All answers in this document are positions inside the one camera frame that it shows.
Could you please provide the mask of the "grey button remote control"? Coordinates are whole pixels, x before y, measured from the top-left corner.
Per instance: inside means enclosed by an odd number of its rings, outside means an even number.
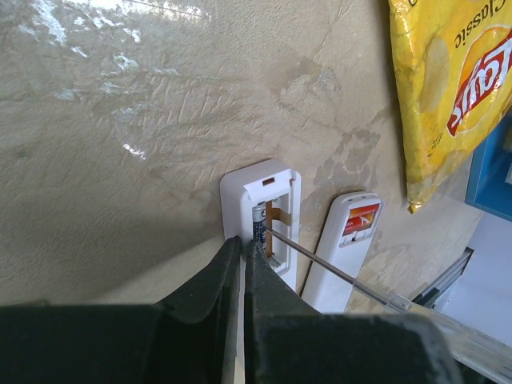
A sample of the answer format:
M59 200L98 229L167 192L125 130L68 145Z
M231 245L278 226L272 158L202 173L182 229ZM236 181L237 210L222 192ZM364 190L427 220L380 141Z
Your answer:
M371 227L344 235L349 212L353 208L379 204ZM316 255L349 276L356 278L370 248L384 208L373 192L353 192L336 197L331 203L316 249ZM353 287L313 262L302 291L302 299L324 314L346 310Z

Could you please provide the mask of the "dark blue AAA battery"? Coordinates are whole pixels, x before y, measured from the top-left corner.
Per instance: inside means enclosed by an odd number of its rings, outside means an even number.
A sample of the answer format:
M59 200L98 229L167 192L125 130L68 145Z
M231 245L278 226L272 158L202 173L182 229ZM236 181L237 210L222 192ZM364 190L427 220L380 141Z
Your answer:
M252 209L253 240L266 247L266 204L264 202Z

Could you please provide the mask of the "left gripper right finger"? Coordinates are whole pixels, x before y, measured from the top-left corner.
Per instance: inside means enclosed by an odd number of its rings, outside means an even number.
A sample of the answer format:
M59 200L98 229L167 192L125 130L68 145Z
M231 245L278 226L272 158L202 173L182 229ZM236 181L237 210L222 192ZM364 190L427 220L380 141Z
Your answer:
M461 383L437 327L415 314L320 314L250 243L244 304L248 383Z

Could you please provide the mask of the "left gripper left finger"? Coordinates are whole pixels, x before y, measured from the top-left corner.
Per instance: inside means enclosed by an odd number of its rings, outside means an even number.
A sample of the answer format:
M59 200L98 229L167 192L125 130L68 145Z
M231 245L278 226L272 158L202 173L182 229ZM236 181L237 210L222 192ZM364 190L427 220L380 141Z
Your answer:
M4 383L231 383L240 238L154 304L4 306Z

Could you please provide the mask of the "white long remote control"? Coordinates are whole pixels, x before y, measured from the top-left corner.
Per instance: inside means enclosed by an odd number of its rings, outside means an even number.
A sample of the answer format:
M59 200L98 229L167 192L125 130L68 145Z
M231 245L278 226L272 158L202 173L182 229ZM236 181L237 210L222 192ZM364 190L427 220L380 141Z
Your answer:
M275 159L224 175L220 181L225 238L239 236L242 244L259 241L270 266L296 289L298 252L268 232L298 241L302 177Z

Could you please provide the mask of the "clear handle screwdriver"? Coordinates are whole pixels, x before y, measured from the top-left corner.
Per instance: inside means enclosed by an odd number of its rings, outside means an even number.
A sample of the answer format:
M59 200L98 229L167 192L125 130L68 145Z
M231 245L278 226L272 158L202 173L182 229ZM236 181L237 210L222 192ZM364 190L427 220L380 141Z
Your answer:
M511 348L508 345L444 314L420 306L400 294L381 290L353 278L271 228L266 232L388 310L397 314L419 314L427 317L443 332L450 352L457 361L496 383L511 382Z

